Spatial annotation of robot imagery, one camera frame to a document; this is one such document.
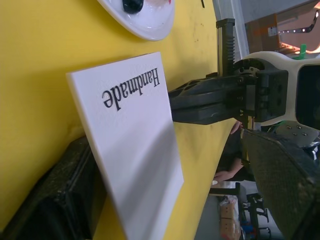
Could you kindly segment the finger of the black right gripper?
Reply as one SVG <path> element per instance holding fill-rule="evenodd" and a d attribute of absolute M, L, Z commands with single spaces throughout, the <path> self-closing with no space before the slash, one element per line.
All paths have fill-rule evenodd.
<path fill-rule="evenodd" d="M 222 102 L 244 92 L 243 75 L 191 80 L 186 86 L 168 93 L 172 102 Z"/>
<path fill-rule="evenodd" d="M 172 120 L 177 123 L 210 125 L 240 115 L 241 95 L 237 90 L 170 96 Z"/>

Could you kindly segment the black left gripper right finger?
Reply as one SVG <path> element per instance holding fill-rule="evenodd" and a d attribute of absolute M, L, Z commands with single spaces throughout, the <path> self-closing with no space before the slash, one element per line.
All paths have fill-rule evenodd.
<path fill-rule="evenodd" d="M 320 238 L 320 169 L 296 144 L 244 129 L 242 144 L 258 191 L 286 240 Z"/>

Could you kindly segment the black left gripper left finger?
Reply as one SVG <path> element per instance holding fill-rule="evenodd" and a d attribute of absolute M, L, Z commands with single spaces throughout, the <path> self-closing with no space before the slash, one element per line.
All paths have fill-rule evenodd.
<path fill-rule="evenodd" d="M 35 184 L 0 234 L 2 240 L 91 240 L 106 189 L 83 136 Z"/>

